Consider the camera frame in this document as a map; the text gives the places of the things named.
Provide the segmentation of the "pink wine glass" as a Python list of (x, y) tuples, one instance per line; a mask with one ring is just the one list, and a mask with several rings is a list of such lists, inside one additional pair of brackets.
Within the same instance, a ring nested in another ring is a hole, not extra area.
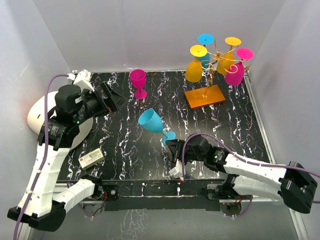
[(230, 86), (238, 86), (241, 83), (245, 74), (243, 62), (251, 60), (254, 57), (254, 53), (249, 48), (239, 48), (236, 51), (236, 55), (240, 60), (230, 66), (224, 78), (225, 82)]
[(146, 84), (146, 72), (142, 69), (135, 69), (129, 74), (132, 85), (137, 88), (134, 96), (137, 99), (144, 99), (147, 92), (143, 89)]

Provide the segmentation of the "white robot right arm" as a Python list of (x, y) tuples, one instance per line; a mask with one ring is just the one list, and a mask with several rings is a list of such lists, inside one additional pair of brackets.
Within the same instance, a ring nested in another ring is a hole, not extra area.
[(201, 161), (210, 170), (227, 174), (215, 194), (230, 199), (238, 196), (259, 196), (283, 202), (290, 209), (309, 214), (318, 187), (314, 177), (319, 174), (306, 170), (300, 163), (272, 164), (237, 154), (221, 143), (211, 145), (207, 134), (195, 133), (179, 140), (175, 159), (181, 164), (182, 179), (187, 161)]

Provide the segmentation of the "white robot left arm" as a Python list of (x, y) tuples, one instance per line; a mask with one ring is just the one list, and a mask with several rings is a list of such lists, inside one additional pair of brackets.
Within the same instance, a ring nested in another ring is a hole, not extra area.
[(91, 118), (118, 111), (127, 102), (105, 81), (100, 87), (104, 97), (90, 84), (86, 87), (76, 83), (63, 85), (54, 94), (52, 107), (48, 106), (48, 96), (44, 97), (44, 122), (37, 138), (36, 160), (21, 201), (7, 212), (9, 219), (36, 230), (54, 232), (81, 201), (102, 197), (102, 180), (88, 174), (54, 195), (62, 164), (70, 150), (77, 146), (75, 138), (83, 141), (87, 137), (80, 127)]

